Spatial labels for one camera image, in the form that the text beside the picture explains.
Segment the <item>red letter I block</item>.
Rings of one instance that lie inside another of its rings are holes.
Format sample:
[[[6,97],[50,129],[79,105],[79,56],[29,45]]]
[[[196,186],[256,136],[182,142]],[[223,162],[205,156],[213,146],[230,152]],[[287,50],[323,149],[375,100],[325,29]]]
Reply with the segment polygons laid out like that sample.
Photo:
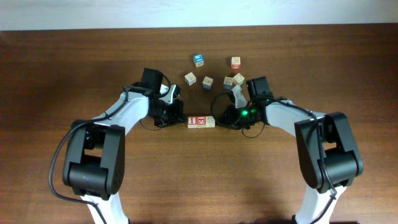
[[[197,128],[197,117],[189,116],[187,118],[187,126],[188,126],[188,128]]]

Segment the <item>plain wooden drawing block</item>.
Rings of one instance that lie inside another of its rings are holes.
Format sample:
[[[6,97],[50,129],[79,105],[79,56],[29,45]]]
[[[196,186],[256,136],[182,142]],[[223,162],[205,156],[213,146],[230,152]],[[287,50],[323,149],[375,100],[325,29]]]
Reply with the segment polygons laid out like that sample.
[[[212,116],[207,116],[206,117],[206,124],[205,127],[206,128],[214,128],[215,127],[215,119]]]

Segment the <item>red letter E block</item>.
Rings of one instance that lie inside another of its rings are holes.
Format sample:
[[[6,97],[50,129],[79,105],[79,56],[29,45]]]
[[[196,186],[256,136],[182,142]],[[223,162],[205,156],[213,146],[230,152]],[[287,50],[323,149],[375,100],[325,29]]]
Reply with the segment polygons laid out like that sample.
[[[206,128],[205,116],[197,116],[197,128]]]

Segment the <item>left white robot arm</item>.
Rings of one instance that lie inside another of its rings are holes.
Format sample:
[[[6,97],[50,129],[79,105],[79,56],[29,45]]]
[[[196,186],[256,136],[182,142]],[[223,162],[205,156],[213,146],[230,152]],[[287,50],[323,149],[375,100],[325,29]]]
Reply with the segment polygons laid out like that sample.
[[[95,223],[129,223],[119,189],[125,170],[125,138],[136,123],[150,116],[159,129],[183,122],[180,87],[163,82],[160,71],[145,68],[140,81],[126,85],[103,114],[76,120],[64,142],[63,183],[87,204]]]

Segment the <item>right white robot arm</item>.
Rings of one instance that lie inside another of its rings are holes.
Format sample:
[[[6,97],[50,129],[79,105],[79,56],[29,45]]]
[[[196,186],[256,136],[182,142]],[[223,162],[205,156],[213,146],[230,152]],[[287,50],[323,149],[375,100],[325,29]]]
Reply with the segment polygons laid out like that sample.
[[[295,137],[306,189],[292,223],[329,223],[338,199],[363,173],[363,159],[346,115],[302,108],[286,97],[275,97],[266,77],[246,82],[249,98],[236,85],[226,92],[231,105],[216,123],[245,131],[257,123]]]

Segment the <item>green drawing wooden block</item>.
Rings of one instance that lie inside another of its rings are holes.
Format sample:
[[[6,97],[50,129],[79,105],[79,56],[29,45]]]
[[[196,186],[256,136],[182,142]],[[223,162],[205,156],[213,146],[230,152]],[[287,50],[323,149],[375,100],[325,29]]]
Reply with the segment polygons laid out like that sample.
[[[235,85],[241,86],[244,83],[244,81],[245,78],[240,73],[235,74],[235,76],[233,77],[233,83]]]

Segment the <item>blue edge wooden block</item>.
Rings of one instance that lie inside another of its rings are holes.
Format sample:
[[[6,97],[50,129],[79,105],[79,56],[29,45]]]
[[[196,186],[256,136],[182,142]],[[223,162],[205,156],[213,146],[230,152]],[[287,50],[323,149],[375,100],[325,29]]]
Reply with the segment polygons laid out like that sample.
[[[231,90],[233,88],[233,78],[225,77],[223,81],[223,88],[226,90]]]

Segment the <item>blue number five block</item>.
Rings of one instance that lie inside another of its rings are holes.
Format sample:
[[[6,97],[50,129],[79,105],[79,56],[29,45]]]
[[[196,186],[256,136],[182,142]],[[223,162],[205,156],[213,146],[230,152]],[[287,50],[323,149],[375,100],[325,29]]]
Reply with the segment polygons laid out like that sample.
[[[196,76],[195,76],[192,72],[186,74],[186,75],[184,76],[184,79],[185,79],[185,82],[186,82],[189,86],[193,85],[193,84],[197,81]]]

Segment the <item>blue letter D block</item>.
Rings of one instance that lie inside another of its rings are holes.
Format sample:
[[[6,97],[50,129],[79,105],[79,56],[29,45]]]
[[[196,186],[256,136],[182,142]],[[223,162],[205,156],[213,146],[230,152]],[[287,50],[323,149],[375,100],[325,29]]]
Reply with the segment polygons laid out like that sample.
[[[203,86],[203,88],[210,90],[213,85],[213,82],[214,82],[214,79],[212,79],[210,77],[205,77],[203,79],[202,86]]]

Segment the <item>red framed far block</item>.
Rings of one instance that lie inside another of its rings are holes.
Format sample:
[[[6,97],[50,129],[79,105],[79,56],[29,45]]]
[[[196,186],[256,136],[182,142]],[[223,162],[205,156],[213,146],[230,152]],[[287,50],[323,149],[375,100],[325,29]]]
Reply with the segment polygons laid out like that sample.
[[[232,69],[241,68],[241,57],[231,57],[231,68]]]

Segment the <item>blue top leaf block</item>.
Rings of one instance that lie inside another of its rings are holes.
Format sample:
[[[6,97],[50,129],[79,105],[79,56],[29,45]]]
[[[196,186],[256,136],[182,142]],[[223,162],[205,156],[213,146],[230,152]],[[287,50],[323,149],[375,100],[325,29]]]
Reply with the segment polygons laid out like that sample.
[[[195,54],[193,56],[193,61],[196,67],[201,67],[204,65],[204,58],[202,54]]]

